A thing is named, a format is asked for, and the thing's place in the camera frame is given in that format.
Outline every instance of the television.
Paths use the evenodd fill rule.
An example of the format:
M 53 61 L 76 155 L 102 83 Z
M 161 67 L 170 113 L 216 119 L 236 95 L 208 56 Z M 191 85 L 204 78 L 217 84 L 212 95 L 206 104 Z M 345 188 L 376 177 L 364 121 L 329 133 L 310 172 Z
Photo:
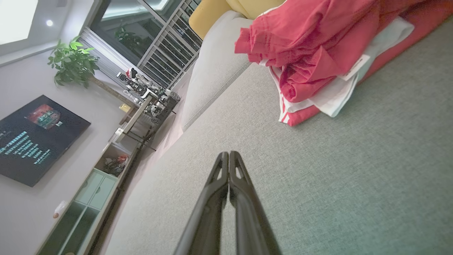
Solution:
M 0 173 L 33 187 L 90 124 L 40 96 L 0 120 Z

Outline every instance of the gray sofa cushion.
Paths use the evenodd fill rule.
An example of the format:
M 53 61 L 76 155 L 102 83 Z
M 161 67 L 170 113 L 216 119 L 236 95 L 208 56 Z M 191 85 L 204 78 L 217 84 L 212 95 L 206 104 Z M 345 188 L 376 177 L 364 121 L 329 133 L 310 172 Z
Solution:
M 451 31 L 452 20 L 376 72 L 338 117 L 296 127 L 277 122 L 275 84 L 253 64 L 144 173 L 106 254 L 172 254 L 217 154 L 230 150 L 283 254 L 450 253 Z M 222 254 L 236 254 L 234 217 L 228 203 Z
M 182 126 L 185 131 L 250 65 L 246 54 L 234 54 L 241 27 L 252 20 L 228 11 L 212 26 L 200 49 L 187 91 Z

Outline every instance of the clothing tag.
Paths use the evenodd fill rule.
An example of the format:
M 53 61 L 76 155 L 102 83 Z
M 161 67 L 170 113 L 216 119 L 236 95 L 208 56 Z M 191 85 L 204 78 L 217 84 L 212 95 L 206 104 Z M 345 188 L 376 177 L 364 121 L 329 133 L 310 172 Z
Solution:
M 349 72 L 339 75 L 338 77 L 340 79 L 343 79 L 345 81 L 349 80 L 353 75 L 355 75 L 360 68 L 362 68 L 363 65 L 370 59 L 370 56 L 363 54 L 357 62 L 352 66 L 351 70 Z

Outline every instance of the cabinet drawer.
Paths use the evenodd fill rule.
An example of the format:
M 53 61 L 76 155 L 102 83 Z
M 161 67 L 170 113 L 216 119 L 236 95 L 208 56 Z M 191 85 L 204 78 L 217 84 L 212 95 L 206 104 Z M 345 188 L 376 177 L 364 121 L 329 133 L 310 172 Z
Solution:
M 101 210 L 114 185 L 115 185 L 114 180 L 104 178 L 104 180 L 102 180 L 101 185 L 96 190 L 93 199 L 91 199 L 90 206 Z
M 83 183 L 82 188 L 80 188 L 80 191 L 74 200 L 87 205 L 103 178 L 102 175 L 92 172 L 88 179 Z

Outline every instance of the yellow cushion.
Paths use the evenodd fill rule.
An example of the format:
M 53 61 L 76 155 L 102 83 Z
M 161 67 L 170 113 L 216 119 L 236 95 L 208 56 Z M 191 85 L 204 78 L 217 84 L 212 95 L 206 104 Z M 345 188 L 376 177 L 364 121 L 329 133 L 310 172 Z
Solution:
M 239 2 L 239 0 L 226 0 L 226 2 L 231 6 L 233 11 L 237 11 L 241 14 L 243 14 L 246 18 L 252 19 L 252 17 L 248 14 L 248 12 L 244 9 L 242 4 Z
M 248 13 L 248 18 L 254 20 L 263 12 L 281 5 L 285 0 L 239 0 L 239 2 Z
M 190 27 L 204 39 L 206 33 L 225 12 L 232 10 L 226 0 L 202 0 L 189 18 Z

